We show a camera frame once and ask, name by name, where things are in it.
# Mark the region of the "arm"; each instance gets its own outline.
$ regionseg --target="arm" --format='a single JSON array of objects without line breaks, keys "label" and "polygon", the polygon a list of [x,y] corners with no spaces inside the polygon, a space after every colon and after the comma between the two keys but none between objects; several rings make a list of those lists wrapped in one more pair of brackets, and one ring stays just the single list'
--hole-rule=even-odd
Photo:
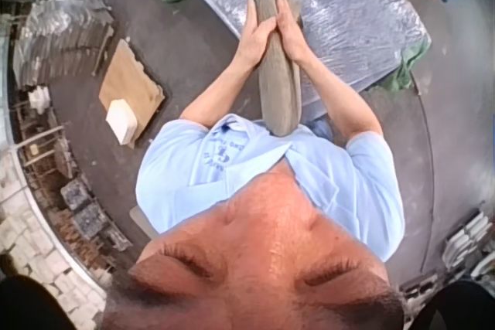
[{"label": "arm", "polygon": [[304,40],[287,0],[277,0],[277,23],[284,50],[313,81],[328,115],[347,139],[359,133],[374,131],[383,135],[380,123],[367,103],[351,87],[331,73],[315,56]]},{"label": "arm", "polygon": [[246,79],[260,62],[268,37],[277,26],[275,17],[258,25],[254,0],[247,0],[246,23],[234,59],[224,72],[181,113],[187,119],[211,128],[225,116]]}]

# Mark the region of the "brick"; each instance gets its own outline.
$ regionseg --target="brick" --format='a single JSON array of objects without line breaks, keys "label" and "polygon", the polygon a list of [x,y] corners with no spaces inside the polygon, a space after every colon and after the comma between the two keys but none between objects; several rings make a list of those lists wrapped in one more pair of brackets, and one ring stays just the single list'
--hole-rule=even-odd
[{"label": "brick", "polygon": [[34,257],[29,262],[29,266],[34,272],[36,272],[41,282],[45,284],[51,284],[55,279],[55,274],[53,274],[52,270],[50,270],[50,267],[48,267],[48,264],[46,264],[43,257]]},{"label": "brick", "polygon": [[66,312],[69,313],[73,309],[77,308],[77,301],[73,297],[72,293],[62,294],[58,297],[58,302],[60,307]]},{"label": "brick", "polygon": [[15,245],[19,247],[20,250],[26,255],[26,258],[30,260],[36,255],[36,250],[34,250],[34,247],[29,243],[29,241],[24,237],[24,235],[21,235],[17,237],[17,240],[15,241]]},{"label": "brick", "polygon": [[41,277],[34,270],[29,274],[29,276],[36,282],[42,282]]},{"label": "brick", "polygon": [[75,309],[69,318],[76,325],[77,330],[94,330],[96,325],[83,308]]},{"label": "brick", "polygon": [[38,222],[38,219],[36,218],[36,216],[34,215],[32,210],[26,210],[25,212],[23,212],[22,218],[24,219],[24,221],[28,225],[29,230],[36,231],[36,230],[39,230],[41,228],[41,226]]},{"label": "brick", "polygon": [[79,309],[84,313],[85,317],[90,320],[92,320],[93,317],[100,311],[98,308],[90,303],[81,306]]},{"label": "brick", "polygon": [[23,191],[17,192],[6,199],[2,203],[2,207],[0,209],[5,216],[18,216],[26,210],[29,210],[29,203],[26,198],[26,194]]},{"label": "brick", "polygon": [[73,282],[74,286],[77,287],[81,293],[87,295],[91,291],[91,287],[79,277],[73,270],[67,274],[68,278]]},{"label": "brick", "polygon": [[10,222],[12,228],[17,232],[17,234],[21,234],[26,228],[28,228],[26,222],[24,222],[21,216],[9,216],[7,217],[7,220]]},{"label": "brick", "polygon": [[87,300],[95,305],[100,311],[105,309],[105,300],[94,290],[87,294]]},{"label": "brick", "polygon": [[28,258],[22,252],[21,248],[18,245],[14,245],[12,250],[10,250],[9,255],[12,258],[15,269],[17,269],[17,271],[25,267],[28,263]]},{"label": "brick", "polygon": [[50,240],[50,238],[44,231],[42,230],[33,231],[31,232],[30,236],[31,236],[30,240],[38,248],[38,251],[41,254],[47,255],[50,251],[53,250],[52,240]]},{"label": "brick", "polygon": [[45,287],[45,289],[48,290],[48,292],[52,295],[52,297],[54,297],[55,299],[57,299],[59,297],[59,295],[60,295],[59,289],[57,289],[56,287],[54,287],[51,284],[43,285],[43,286]]},{"label": "brick", "polygon": [[0,202],[13,196],[22,188],[15,170],[12,154],[0,155]]},{"label": "brick", "polygon": [[96,324],[94,323],[94,321],[86,321],[77,326],[77,330],[95,330],[95,328]]},{"label": "brick", "polygon": [[84,295],[77,287],[74,288],[71,291],[71,293],[74,299],[76,300],[78,306],[87,304],[86,295]]},{"label": "brick", "polygon": [[64,294],[72,291],[74,289],[74,283],[65,274],[61,274],[55,279],[54,284],[62,291]]},{"label": "brick", "polygon": [[87,316],[79,308],[76,308],[70,315],[70,320],[79,328],[84,322],[87,321]]},{"label": "brick", "polygon": [[6,219],[0,224],[0,241],[5,249],[10,249],[15,242],[18,234],[14,230],[14,227],[10,223],[9,219]]},{"label": "brick", "polygon": [[45,262],[55,275],[59,275],[70,268],[69,264],[63,259],[58,250],[52,251],[46,257]]}]

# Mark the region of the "white object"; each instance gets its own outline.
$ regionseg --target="white object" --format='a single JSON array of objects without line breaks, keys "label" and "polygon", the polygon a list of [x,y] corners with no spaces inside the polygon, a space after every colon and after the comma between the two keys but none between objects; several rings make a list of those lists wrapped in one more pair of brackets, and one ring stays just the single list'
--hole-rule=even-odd
[{"label": "white object", "polygon": [[474,269],[471,271],[471,277],[477,278],[482,274],[490,272],[495,267],[495,251],[492,251],[486,257],[484,257]]},{"label": "white object", "polygon": [[110,102],[106,120],[121,145],[131,141],[138,127],[138,119],[125,100]]},{"label": "white object", "polygon": [[36,87],[28,93],[29,106],[35,109],[38,114],[42,114],[50,106],[50,93],[47,87]]}]

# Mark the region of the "man's right hand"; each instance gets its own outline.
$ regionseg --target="man's right hand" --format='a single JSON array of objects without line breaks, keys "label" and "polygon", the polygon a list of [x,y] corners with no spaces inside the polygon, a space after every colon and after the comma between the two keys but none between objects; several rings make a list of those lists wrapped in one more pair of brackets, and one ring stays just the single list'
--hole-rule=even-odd
[{"label": "man's right hand", "polygon": [[301,65],[312,55],[312,50],[304,39],[287,0],[277,0],[277,8],[277,24],[282,34],[284,51],[291,60]]}]

